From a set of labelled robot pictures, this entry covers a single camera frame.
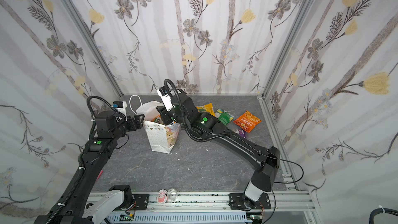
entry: floral wallpaper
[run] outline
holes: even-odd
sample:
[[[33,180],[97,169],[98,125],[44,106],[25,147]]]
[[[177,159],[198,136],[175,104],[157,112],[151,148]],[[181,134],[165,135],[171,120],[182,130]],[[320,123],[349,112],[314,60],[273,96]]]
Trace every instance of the floral wallpaper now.
[[[126,94],[260,94],[303,0],[72,0]]]
[[[0,219],[33,223],[76,171],[91,127],[87,97],[118,97],[60,0],[0,5]]]
[[[325,224],[398,208],[397,25],[396,0],[315,0],[266,95]]]

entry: white gift bag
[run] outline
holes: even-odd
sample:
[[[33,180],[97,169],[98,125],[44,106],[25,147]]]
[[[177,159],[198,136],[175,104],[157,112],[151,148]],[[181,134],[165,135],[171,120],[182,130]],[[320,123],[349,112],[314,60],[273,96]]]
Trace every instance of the white gift bag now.
[[[181,130],[181,125],[174,123],[168,126],[144,121],[150,147],[154,152],[170,153]]]
[[[137,110],[134,112],[134,110],[131,107],[131,98],[133,96],[137,96],[140,99],[141,106],[137,108]],[[150,101],[145,104],[142,103],[141,98],[138,95],[132,95],[129,99],[129,105],[130,109],[134,114],[140,115],[144,114],[145,121],[152,121],[154,120],[157,116],[160,115],[160,113],[156,110],[156,107],[162,107],[164,106],[163,103],[157,102],[157,101]]]

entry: yellow snack bag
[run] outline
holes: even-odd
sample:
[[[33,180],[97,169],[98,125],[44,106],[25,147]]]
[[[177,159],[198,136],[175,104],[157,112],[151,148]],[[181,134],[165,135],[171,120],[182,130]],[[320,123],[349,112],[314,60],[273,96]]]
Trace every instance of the yellow snack bag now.
[[[198,106],[196,108],[198,108],[199,112],[208,112],[211,115],[213,115],[214,117],[216,117],[216,114],[214,113],[214,110],[213,110],[213,104],[212,103],[208,103],[208,104],[206,104],[204,106]]]
[[[242,116],[237,118],[234,123],[245,130],[245,132],[251,132],[256,125],[261,123],[261,119],[252,115],[249,111],[246,111]]]

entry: orange snack bag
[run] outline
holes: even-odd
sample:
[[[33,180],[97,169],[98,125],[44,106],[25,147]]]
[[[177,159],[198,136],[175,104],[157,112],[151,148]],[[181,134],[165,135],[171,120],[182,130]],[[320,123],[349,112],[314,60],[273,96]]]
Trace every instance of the orange snack bag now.
[[[261,119],[246,111],[242,116],[234,120],[234,123],[245,130],[245,132],[251,132],[256,125],[261,123]]]

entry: red object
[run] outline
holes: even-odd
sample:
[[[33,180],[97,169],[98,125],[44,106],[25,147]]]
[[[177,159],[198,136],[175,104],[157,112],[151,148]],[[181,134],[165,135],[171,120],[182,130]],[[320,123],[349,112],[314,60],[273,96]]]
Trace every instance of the red object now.
[[[102,172],[103,172],[103,170],[101,170],[101,172],[99,173],[99,175],[97,176],[97,180],[96,180],[96,182],[98,181],[98,179],[100,178],[100,176],[102,175]]]

